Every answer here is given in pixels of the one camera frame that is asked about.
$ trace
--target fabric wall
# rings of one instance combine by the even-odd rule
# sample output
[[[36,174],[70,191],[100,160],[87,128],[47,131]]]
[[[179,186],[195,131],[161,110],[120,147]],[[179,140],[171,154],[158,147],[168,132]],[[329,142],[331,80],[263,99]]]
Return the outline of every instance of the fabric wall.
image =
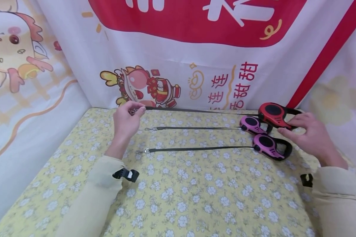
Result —
[[[39,1],[94,107],[202,109],[287,104],[352,2]]]
[[[0,0],[0,219],[89,107],[38,3]]]
[[[301,108],[327,126],[356,165],[356,30],[312,88]]]

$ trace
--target beige sleeve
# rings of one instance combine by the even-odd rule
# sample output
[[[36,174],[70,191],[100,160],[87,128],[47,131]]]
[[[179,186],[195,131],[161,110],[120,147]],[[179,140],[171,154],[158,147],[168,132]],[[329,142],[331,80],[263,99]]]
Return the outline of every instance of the beige sleeve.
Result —
[[[55,236],[100,236],[112,202],[122,188],[122,179],[114,179],[112,174],[122,168],[121,160],[108,156],[95,163],[86,185],[63,217]]]
[[[356,176],[338,167],[322,167],[313,190],[323,237],[356,237]]]

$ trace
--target finger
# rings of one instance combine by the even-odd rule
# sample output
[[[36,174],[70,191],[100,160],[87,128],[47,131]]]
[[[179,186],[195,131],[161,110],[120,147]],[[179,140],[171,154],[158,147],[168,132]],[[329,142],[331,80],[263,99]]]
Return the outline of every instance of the finger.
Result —
[[[293,118],[291,119],[303,119],[303,120],[307,120],[309,119],[308,115],[306,113],[300,113],[298,115],[295,115]]]
[[[313,113],[307,112],[307,113],[304,113],[304,115],[306,115],[306,117],[308,117],[308,118],[315,119],[315,115]]]
[[[141,116],[144,115],[145,111],[146,111],[146,108],[145,107],[141,107],[136,111],[136,113],[134,113],[133,116],[137,116],[138,118],[141,118]]]
[[[280,127],[277,130],[281,135],[283,135],[284,137],[292,140],[294,143],[296,143],[298,141],[299,137],[300,137],[300,135],[295,134],[294,132],[292,132],[292,131],[290,131],[288,129],[285,129],[283,127]]]
[[[290,121],[287,122],[287,124],[294,126],[294,127],[303,127],[305,129],[307,129],[309,121],[307,119],[292,118]]]
[[[141,107],[144,107],[145,105],[139,102],[135,102],[132,100],[128,100],[128,102],[126,102],[124,105],[122,105],[121,107],[123,107],[124,110],[134,110],[134,109],[139,109]]]

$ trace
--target hand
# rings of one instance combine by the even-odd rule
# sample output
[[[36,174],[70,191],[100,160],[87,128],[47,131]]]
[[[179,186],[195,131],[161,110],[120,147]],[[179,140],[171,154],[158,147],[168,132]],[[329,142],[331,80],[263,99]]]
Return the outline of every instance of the hand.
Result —
[[[316,120],[312,113],[296,115],[287,123],[295,127],[303,127],[306,132],[298,135],[285,128],[279,128],[278,132],[292,140],[304,152],[315,156],[322,167],[336,166],[348,169],[348,164],[335,148],[325,125]]]
[[[130,110],[137,110],[134,115],[130,115]],[[142,103],[128,101],[117,108],[113,114],[115,125],[115,137],[131,139],[140,127],[140,118],[145,113],[146,108]]]
[[[130,115],[130,110],[137,110]],[[146,108],[142,103],[128,101],[117,108],[113,114],[113,123],[115,125],[115,135],[105,152],[105,155],[117,159],[123,159],[124,153],[131,140],[140,127],[140,118],[145,113]]]

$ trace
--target retractable dog leash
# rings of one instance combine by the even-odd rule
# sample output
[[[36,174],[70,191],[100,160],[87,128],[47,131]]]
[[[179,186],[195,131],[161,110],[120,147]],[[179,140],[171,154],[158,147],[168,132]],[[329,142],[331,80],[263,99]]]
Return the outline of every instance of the retractable dog leash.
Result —
[[[279,153],[277,151],[277,145],[282,144],[285,145],[285,151],[283,154]],[[259,152],[263,155],[266,155],[270,159],[276,160],[276,161],[282,161],[288,158],[293,150],[293,146],[291,145],[290,142],[279,139],[279,138],[274,138],[270,137],[268,135],[264,134],[258,134],[253,138],[252,141],[253,149],[256,152]]]
[[[193,112],[193,113],[217,113],[217,114],[232,114],[232,115],[245,115],[240,120],[238,127],[153,127],[146,128],[145,130],[167,130],[167,129],[239,129],[256,135],[253,138],[252,146],[224,146],[224,147],[197,147],[197,148],[164,148],[164,149],[145,149],[136,151],[137,154],[153,153],[153,152],[169,152],[169,151],[197,151],[197,150],[216,150],[216,149],[229,149],[229,148],[253,148],[256,152],[265,155],[276,161],[282,161],[288,158],[293,150],[290,142],[270,137],[268,134],[273,130],[273,127],[285,127],[287,129],[294,129],[295,127],[287,124],[284,120],[286,114],[297,115],[301,112],[290,108],[283,107],[277,103],[264,103],[260,106],[258,114],[244,114],[244,113],[225,113],[215,111],[191,110],[191,109],[176,109],[176,108],[155,108],[146,107],[146,110],[164,110],[175,112]],[[261,123],[267,123],[266,130],[261,128]],[[285,145],[283,154],[278,152],[277,145]]]
[[[286,146],[283,154],[277,151],[277,144],[283,144]],[[145,149],[137,150],[136,154],[153,153],[153,152],[169,152],[169,151],[198,151],[198,150],[220,150],[220,149],[233,149],[233,148],[253,148],[256,152],[261,153],[273,160],[282,161],[288,158],[291,154],[293,146],[278,138],[273,138],[268,135],[258,134],[253,138],[253,146],[216,146],[216,147],[193,147],[193,148],[162,148],[162,149]]]
[[[153,153],[159,151],[196,151],[196,150],[219,150],[219,149],[230,149],[230,148],[253,148],[252,146],[215,146],[215,147],[194,147],[194,148],[162,148],[162,149],[145,149],[145,150],[136,150],[136,154],[142,153]]]
[[[258,118],[252,116],[244,116],[240,120],[240,127],[243,131],[249,132],[250,134],[269,134],[273,130],[273,126],[268,124],[265,130],[261,128],[262,121]]]
[[[277,103],[263,103],[258,109],[258,118],[269,125],[280,128],[284,127],[288,130],[293,130],[293,127],[285,122],[287,114],[298,115],[302,112],[292,108],[287,108]]]

